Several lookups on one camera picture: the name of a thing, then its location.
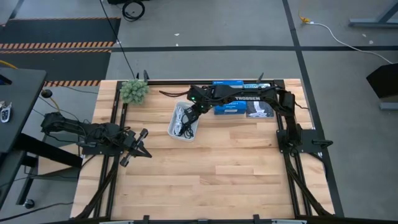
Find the black desk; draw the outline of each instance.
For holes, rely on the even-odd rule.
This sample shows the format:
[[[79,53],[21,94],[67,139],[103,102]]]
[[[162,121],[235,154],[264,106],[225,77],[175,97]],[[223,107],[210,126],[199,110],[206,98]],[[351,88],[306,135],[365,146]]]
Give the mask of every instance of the black desk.
[[[1,68],[0,75],[11,80],[11,85],[0,85],[0,101],[12,102],[11,118],[0,123],[0,209],[21,165],[34,167],[37,158],[31,152],[72,167],[81,167],[82,159],[26,134],[22,128],[35,105],[47,73],[43,70]],[[33,179],[26,179],[23,194],[17,204],[23,204]]]

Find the succulent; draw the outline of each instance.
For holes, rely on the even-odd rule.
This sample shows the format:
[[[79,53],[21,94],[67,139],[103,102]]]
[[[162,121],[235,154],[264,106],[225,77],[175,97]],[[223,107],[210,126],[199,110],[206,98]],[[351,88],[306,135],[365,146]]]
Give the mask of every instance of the succulent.
[[[123,82],[122,88],[120,89],[123,103],[132,103],[134,105],[141,105],[148,92],[148,84],[140,80],[129,80]]]

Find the gray floor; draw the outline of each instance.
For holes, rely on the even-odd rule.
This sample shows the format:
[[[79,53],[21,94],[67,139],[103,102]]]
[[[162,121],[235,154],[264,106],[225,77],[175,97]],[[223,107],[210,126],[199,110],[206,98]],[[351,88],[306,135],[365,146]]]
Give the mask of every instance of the gray floor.
[[[6,22],[16,4],[16,0],[5,2],[0,6],[0,24]],[[297,17],[298,9],[302,16],[328,25],[336,37],[347,44],[398,45],[398,29],[347,27],[350,17],[377,17],[394,1],[305,2],[289,0],[301,45],[337,46],[338,43],[325,28],[302,26]],[[133,23],[122,20],[119,36],[124,47],[292,46],[280,0],[153,0],[144,4],[147,11],[141,20]],[[105,3],[105,8],[109,16],[121,15],[116,6]],[[24,18],[93,16],[103,16],[97,0],[25,0],[17,15]],[[378,53],[398,62],[397,52]],[[256,78],[262,72],[264,78],[301,78],[295,52],[129,52],[126,55],[135,72],[145,69],[151,78]],[[329,150],[345,215],[398,220],[398,171],[395,167],[398,112],[380,111],[378,98],[365,79],[385,62],[360,52],[304,52],[303,55],[326,138],[335,142]],[[130,77],[122,53],[112,53],[106,78]],[[96,91],[98,88],[80,89]],[[60,87],[52,90],[61,108],[80,120],[91,119],[95,95]],[[35,109],[41,113],[53,110],[40,100]],[[41,139],[40,122],[40,115],[32,112],[24,132]],[[14,184],[4,206],[7,209],[3,207],[0,212],[1,218],[25,211],[14,205],[21,184]],[[37,207],[70,202],[75,187],[73,182],[35,180],[29,198],[36,200]],[[70,207],[56,207],[6,223],[65,220],[69,212]]]

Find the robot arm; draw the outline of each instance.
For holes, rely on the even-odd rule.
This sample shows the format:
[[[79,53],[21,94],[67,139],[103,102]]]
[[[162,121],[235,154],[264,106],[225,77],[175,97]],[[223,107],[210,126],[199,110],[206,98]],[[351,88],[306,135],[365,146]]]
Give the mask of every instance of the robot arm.
[[[112,123],[86,124],[72,119],[64,118],[60,113],[47,113],[41,124],[42,132],[49,135],[52,132],[66,131],[83,136],[84,141],[78,145],[84,148],[91,148],[100,154],[100,151],[129,153],[120,164],[126,167],[131,157],[149,157],[151,154],[144,147],[143,140],[148,135],[148,130],[143,129],[138,139],[135,139],[135,132],[129,128],[121,129],[119,125]]]
[[[285,117],[287,125],[286,143],[290,146],[302,144],[301,126],[295,119],[295,95],[279,86],[267,88],[232,88],[228,85],[195,86],[191,85],[185,93],[166,93],[166,96],[176,97],[187,94],[187,99],[194,102],[186,111],[188,122],[185,123],[181,132],[195,122],[201,114],[207,113],[213,106],[222,106],[232,101],[264,101],[272,109]]]

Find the wheel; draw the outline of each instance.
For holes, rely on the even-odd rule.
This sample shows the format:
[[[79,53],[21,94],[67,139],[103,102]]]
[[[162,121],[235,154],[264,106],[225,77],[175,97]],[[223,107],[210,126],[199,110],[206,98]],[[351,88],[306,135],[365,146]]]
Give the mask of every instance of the wheel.
[[[32,199],[26,199],[25,203],[24,203],[24,207],[26,209],[31,209],[35,206],[35,202]]]

